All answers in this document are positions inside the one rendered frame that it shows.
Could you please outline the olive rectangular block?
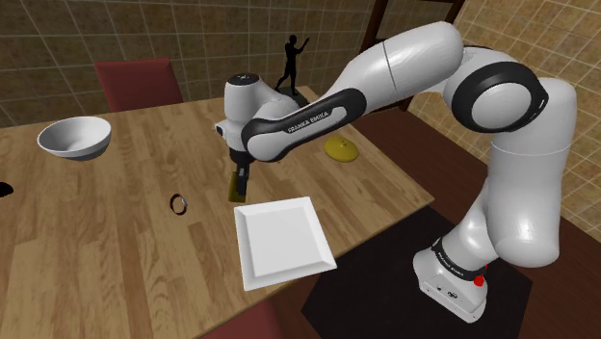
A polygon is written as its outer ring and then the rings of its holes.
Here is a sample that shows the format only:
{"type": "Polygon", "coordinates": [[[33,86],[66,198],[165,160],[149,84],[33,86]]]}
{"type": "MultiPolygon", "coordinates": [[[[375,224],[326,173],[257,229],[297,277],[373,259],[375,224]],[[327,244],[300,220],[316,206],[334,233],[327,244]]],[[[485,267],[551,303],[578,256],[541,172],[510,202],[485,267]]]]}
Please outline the olive rectangular block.
{"type": "Polygon", "coordinates": [[[238,178],[237,172],[232,171],[231,175],[230,175],[229,187],[228,187],[228,201],[229,202],[244,202],[245,201],[245,198],[238,194],[237,178],[238,178]]]}

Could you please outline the white square plate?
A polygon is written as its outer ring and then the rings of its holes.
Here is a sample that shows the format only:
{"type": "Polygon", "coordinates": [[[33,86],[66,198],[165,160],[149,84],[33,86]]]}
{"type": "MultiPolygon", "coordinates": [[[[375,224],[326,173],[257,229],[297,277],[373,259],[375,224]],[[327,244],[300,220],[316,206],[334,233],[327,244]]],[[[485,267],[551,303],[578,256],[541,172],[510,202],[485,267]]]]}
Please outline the white square plate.
{"type": "Polygon", "coordinates": [[[337,268],[308,196],[234,209],[246,291],[337,268]]]}

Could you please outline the yellow domed lid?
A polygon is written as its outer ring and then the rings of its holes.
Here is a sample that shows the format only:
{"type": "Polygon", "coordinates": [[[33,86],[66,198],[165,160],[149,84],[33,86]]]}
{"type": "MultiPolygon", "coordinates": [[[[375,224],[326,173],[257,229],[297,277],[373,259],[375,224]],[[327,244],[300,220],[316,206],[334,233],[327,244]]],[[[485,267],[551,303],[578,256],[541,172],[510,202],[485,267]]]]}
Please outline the yellow domed lid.
{"type": "Polygon", "coordinates": [[[337,136],[327,139],[324,143],[324,151],[331,159],[343,163],[352,162],[359,155],[358,148],[353,142],[337,136]]]}

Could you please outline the black human figurine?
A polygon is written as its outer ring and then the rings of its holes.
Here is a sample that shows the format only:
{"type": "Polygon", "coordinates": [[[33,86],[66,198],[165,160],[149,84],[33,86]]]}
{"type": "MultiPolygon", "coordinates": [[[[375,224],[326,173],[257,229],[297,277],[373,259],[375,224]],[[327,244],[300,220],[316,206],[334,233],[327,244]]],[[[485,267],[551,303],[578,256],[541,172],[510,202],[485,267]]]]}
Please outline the black human figurine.
{"type": "Polygon", "coordinates": [[[286,54],[286,63],[284,67],[284,74],[278,79],[274,90],[279,92],[279,87],[281,84],[289,78],[291,80],[291,93],[292,95],[299,95],[296,91],[296,77],[297,77],[297,67],[296,67],[296,58],[299,54],[303,52],[306,44],[309,42],[309,38],[307,38],[300,48],[296,47],[296,43],[298,38],[296,35],[291,35],[289,37],[289,41],[285,43],[285,54],[286,54]]]}

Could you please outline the red chair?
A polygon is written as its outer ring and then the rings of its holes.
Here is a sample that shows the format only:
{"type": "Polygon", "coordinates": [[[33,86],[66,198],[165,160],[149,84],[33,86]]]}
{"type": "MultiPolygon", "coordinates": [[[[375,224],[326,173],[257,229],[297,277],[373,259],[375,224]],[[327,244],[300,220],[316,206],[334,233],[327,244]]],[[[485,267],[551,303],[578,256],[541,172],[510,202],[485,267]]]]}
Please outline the red chair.
{"type": "Polygon", "coordinates": [[[112,113],[183,102],[169,58],[95,62],[112,113]]]}
{"type": "Polygon", "coordinates": [[[199,339],[284,339],[272,303],[264,300],[199,339]]]}

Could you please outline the wooden table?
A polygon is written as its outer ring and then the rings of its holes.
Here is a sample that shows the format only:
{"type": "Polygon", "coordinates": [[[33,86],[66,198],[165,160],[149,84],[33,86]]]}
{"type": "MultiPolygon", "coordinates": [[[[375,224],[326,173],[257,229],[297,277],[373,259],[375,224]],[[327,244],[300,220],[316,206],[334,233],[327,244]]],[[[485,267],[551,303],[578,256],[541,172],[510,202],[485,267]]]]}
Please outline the wooden table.
{"type": "Polygon", "coordinates": [[[87,162],[0,129],[0,339],[196,339],[263,299],[313,338],[314,277],[243,287],[222,118],[219,98],[110,114],[87,162]]]}

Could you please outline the white bowl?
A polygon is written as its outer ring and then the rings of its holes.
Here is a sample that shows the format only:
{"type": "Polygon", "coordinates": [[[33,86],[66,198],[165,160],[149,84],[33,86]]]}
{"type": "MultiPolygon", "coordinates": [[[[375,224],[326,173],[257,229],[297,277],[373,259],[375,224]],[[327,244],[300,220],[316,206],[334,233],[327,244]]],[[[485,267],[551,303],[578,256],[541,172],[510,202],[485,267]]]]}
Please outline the white bowl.
{"type": "Polygon", "coordinates": [[[45,127],[37,142],[43,150],[67,160],[89,161],[102,155],[111,141],[112,126],[101,117],[70,117],[45,127]]]}

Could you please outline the dark robot stand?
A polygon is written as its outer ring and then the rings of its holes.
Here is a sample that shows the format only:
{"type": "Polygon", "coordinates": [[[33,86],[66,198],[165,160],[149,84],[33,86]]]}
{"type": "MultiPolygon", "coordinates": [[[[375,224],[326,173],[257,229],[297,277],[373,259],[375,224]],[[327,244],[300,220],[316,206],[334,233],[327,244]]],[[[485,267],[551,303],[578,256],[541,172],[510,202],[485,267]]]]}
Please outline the dark robot stand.
{"type": "Polygon", "coordinates": [[[497,260],[485,311],[467,324],[418,287],[414,254],[452,223],[425,207],[339,257],[301,309],[322,339],[518,339],[531,280],[497,260]]]}

